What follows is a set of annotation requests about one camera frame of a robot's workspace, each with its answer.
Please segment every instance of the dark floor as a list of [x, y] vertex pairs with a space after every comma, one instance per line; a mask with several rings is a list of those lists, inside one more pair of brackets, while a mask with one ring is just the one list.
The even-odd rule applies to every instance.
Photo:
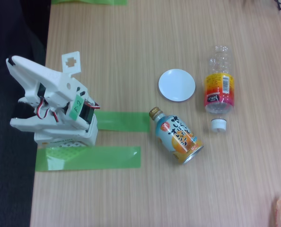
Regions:
[[24, 96], [10, 76], [5, 60], [19, 55], [44, 64], [49, 6], [47, 0], [0, 0], [0, 226], [30, 223], [36, 143], [33, 134], [9, 124], [14, 107]]

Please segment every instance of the white bottle cap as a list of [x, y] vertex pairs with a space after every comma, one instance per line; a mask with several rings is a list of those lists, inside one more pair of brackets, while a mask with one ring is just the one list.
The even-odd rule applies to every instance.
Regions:
[[225, 132], [227, 121], [224, 119], [213, 119], [211, 121], [211, 128], [213, 132]]

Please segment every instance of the barcode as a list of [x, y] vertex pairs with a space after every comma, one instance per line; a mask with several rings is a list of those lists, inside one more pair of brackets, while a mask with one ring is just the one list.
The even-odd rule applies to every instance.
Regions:
[[230, 93], [229, 77], [222, 77], [222, 93]]

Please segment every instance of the cutout hole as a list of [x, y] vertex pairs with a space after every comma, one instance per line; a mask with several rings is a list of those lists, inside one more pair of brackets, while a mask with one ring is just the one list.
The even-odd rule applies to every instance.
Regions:
[[76, 60], [74, 58], [68, 58], [67, 61], [66, 61], [66, 65], [68, 67], [73, 67], [76, 63]]

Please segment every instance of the red wire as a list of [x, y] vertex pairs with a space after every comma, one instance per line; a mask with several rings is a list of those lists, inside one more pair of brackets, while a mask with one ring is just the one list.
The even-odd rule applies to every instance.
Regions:
[[41, 107], [42, 107], [42, 105], [43, 105], [43, 102], [44, 102], [44, 99], [41, 98], [41, 102], [40, 102], [40, 104], [37, 106], [37, 109], [36, 109], [36, 115], [37, 115], [37, 117], [38, 117], [39, 119], [44, 119], [44, 118], [47, 116], [48, 111], [49, 111], [49, 109], [46, 110], [45, 115], [44, 115], [43, 118], [40, 116], [40, 109], [41, 109]]
[[59, 122], [59, 119], [57, 118], [57, 115], [56, 115], [55, 111], [52, 111], [52, 114], [53, 114], [53, 116], [54, 116], [54, 118], [55, 118], [55, 121], [56, 121], [56, 122]]
[[101, 108], [101, 106], [97, 103], [95, 103], [95, 105], [90, 105], [90, 103], [88, 103], [86, 101], [84, 103], [92, 109], [100, 109]]
[[[44, 119], [44, 118], [47, 116], [47, 114], [48, 114], [48, 112], [49, 112], [49, 110], [50, 110], [50, 108], [48, 108], [48, 109], [46, 110], [45, 115], [44, 115], [43, 118], [40, 116], [40, 109], [41, 109], [41, 107], [42, 107], [42, 105], [43, 105], [43, 102], [44, 102], [44, 98], [41, 97], [41, 102], [40, 102], [40, 104], [37, 106], [37, 109], [36, 109], [36, 115], [37, 115], [37, 117], [38, 117], [39, 119]], [[52, 114], [53, 114], [53, 116], [54, 116], [54, 118], [55, 118], [55, 121], [56, 121], [56, 122], [59, 122], [59, 119], [58, 119], [58, 117], [57, 117], [55, 111], [52, 111]]]

